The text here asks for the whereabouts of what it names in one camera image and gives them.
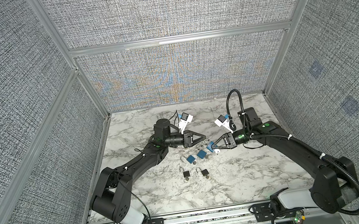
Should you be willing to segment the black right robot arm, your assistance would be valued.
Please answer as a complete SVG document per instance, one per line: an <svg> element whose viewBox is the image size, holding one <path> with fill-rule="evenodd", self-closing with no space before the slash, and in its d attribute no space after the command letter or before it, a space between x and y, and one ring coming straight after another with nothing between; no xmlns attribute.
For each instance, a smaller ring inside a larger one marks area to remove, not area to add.
<svg viewBox="0 0 359 224"><path fill-rule="evenodd" d="M275 218L315 207L329 214L359 215L359 180L350 159L335 158L316 150L275 122L262 122L252 107L240 111L238 115L242 128L223 134L210 146L211 150L234 149L255 140L279 151L314 179L309 189L285 188L271 195L269 208Z"/></svg>

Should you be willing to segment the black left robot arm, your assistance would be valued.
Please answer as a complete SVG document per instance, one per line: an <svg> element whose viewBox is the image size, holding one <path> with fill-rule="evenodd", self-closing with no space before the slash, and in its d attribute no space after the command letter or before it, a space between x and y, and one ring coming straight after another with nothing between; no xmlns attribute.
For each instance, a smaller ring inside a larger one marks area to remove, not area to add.
<svg viewBox="0 0 359 224"><path fill-rule="evenodd" d="M149 224L150 217L131 206L132 185L146 171L157 166L167 156L170 148L193 147L206 136L186 130L193 116L183 113L178 127L168 119L154 124L154 134L141 152L126 164L115 169L105 168L100 173L90 200L90 209L116 224Z"/></svg>

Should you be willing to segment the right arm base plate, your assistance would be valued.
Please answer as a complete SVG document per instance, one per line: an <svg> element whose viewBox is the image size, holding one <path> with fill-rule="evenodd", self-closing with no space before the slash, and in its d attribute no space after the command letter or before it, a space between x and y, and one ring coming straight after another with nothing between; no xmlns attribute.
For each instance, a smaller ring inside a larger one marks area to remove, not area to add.
<svg viewBox="0 0 359 224"><path fill-rule="evenodd" d="M275 215L277 219L292 218L297 213L297 210L287 209L276 200L254 204L249 207L248 211L255 216L257 222L271 221Z"/></svg>

